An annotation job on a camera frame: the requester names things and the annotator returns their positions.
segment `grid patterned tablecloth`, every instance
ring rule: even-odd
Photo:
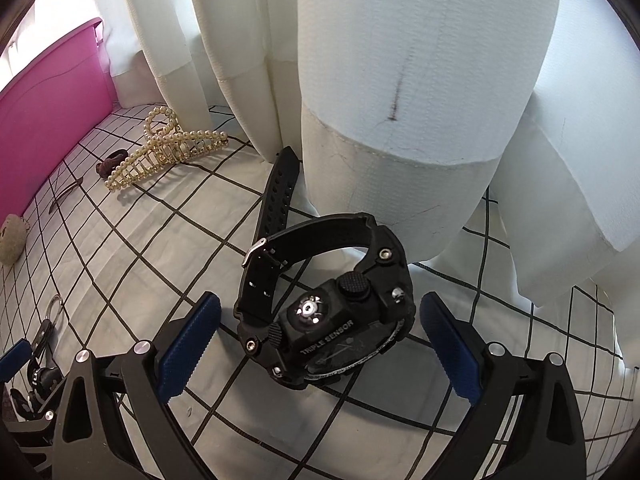
[[[232,306],[242,257],[254,234],[271,165],[261,160],[229,108],[212,107],[230,134],[222,152],[166,168],[143,183],[108,193],[95,164],[143,141],[151,107],[116,109],[66,157],[24,217],[27,247],[2,268],[0,349],[33,338],[50,298],[65,311],[52,341],[67,371],[76,352],[127,351],[183,316],[205,290],[222,302],[222,326],[186,391],[170,407],[220,479],[421,479],[468,410],[456,396],[418,322],[408,338],[331,387],[294,392],[278,386],[237,342]],[[52,197],[84,175],[80,189],[49,214]],[[315,214],[301,174],[289,224]],[[355,250],[316,256],[289,270],[276,302],[288,304],[330,276],[353,268]],[[518,295],[513,261],[490,190],[447,249],[412,265],[416,302],[436,290],[459,319],[513,354],[565,356],[597,478],[633,428],[636,370],[625,369],[606,294],[592,282],[537,307]],[[13,386],[26,392],[25,370]],[[510,408],[478,477],[495,470],[520,399]],[[161,476],[126,396],[121,410],[146,470]]]

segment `tan round object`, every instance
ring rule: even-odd
[[[0,262],[12,266],[27,243],[27,224],[17,215],[7,215],[0,229]]]

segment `watch dial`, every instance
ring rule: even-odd
[[[378,350],[396,330],[396,322],[372,323],[359,334],[342,339],[327,350],[321,351],[306,365],[311,375],[322,375],[341,370]]]

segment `watch face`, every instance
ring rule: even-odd
[[[372,358],[393,341],[403,324],[403,321],[389,324],[377,321],[359,334],[319,352],[306,365],[306,378],[317,380],[340,374]]]

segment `blue gripper pad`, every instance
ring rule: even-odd
[[[31,343],[26,339],[20,339],[8,351],[0,357],[0,383],[8,383],[12,377],[29,362],[33,352]]]
[[[175,328],[172,323],[183,325],[158,364],[158,399],[163,404],[184,391],[209,341],[220,326],[221,315],[218,297],[205,292],[187,316],[167,326],[171,332]]]
[[[480,352],[484,341],[469,323],[453,317],[435,292],[420,302],[420,323],[451,386],[474,406],[482,396]]]

